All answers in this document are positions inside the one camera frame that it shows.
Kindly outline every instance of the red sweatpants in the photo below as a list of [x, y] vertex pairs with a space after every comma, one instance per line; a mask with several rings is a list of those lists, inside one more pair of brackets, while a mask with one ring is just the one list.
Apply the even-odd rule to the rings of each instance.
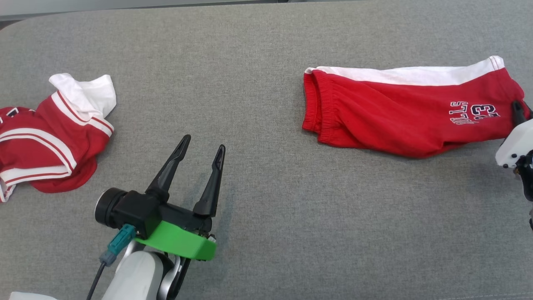
[[529, 117], [498, 56], [466, 67], [308, 68], [304, 88], [302, 127], [318, 142], [407, 157], [507, 137], [515, 100]]

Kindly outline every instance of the cable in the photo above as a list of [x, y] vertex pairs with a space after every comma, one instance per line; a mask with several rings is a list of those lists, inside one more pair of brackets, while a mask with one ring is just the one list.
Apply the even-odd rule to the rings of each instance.
[[106, 267], [106, 263], [102, 263], [100, 265], [100, 268], [98, 269], [98, 272], [96, 273], [96, 276], [94, 277], [93, 285], [91, 285], [91, 289], [89, 290], [89, 294], [87, 294], [87, 300], [91, 300], [93, 297], [94, 289], [96, 288], [96, 285], [98, 284], [98, 280], [100, 279], [100, 276], [102, 276], [103, 268]]

